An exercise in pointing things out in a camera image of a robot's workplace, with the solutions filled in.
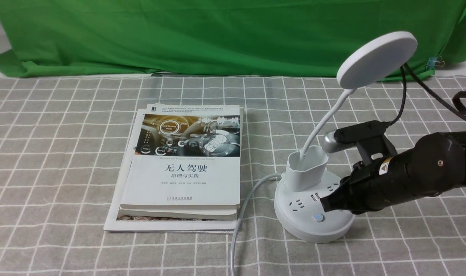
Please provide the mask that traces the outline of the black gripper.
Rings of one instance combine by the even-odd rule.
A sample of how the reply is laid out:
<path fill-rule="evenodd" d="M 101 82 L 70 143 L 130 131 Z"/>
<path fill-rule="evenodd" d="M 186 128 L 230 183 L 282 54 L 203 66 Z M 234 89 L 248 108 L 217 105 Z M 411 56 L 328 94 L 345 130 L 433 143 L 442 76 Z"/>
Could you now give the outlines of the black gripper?
<path fill-rule="evenodd" d="M 422 182 L 418 171 L 421 161 L 422 152 L 417 148 L 370 165 L 359 161 L 343 185 L 327 187 L 329 194 L 320 199 L 323 211 L 361 214 L 420 199 Z"/>

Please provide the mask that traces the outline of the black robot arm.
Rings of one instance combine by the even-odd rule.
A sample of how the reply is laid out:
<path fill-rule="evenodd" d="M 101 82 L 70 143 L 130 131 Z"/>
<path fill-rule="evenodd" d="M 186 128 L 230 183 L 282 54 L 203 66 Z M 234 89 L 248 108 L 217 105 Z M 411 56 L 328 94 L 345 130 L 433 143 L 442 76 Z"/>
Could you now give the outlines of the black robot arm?
<path fill-rule="evenodd" d="M 325 212 L 353 214 L 435 197 L 466 187 L 466 131 L 431 133 L 414 148 L 354 164 L 338 188 L 321 199 Z"/>

